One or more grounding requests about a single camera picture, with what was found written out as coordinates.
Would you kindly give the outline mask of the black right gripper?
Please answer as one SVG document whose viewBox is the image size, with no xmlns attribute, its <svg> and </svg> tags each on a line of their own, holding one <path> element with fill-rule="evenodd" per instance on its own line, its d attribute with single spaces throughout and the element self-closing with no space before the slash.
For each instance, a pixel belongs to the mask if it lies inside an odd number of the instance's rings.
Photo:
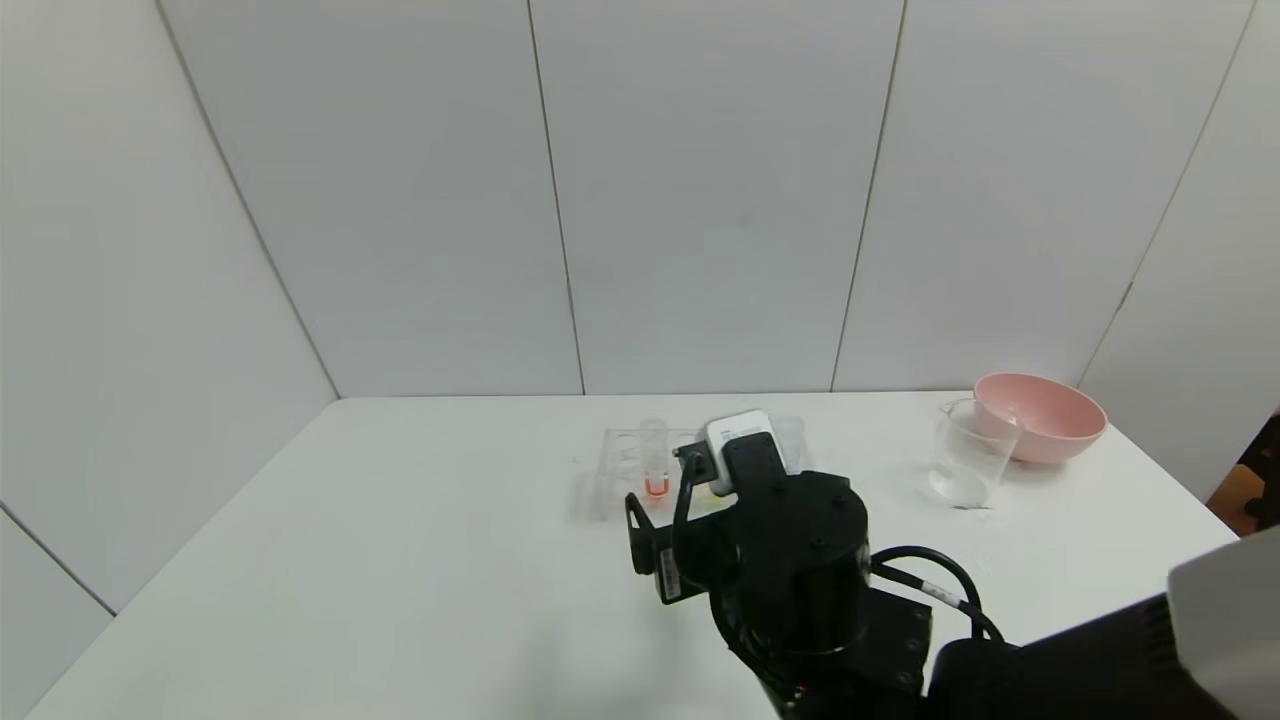
<svg viewBox="0 0 1280 720">
<path fill-rule="evenodd" d="M 655 529 L 634 492 L 626 495 L 623 505 L 634 570 L 643 577 L 654 575 L 663 603 L 684 602 L 736 584 L 741 561 L 733 536 L 735 509 Z"/>
</svg>

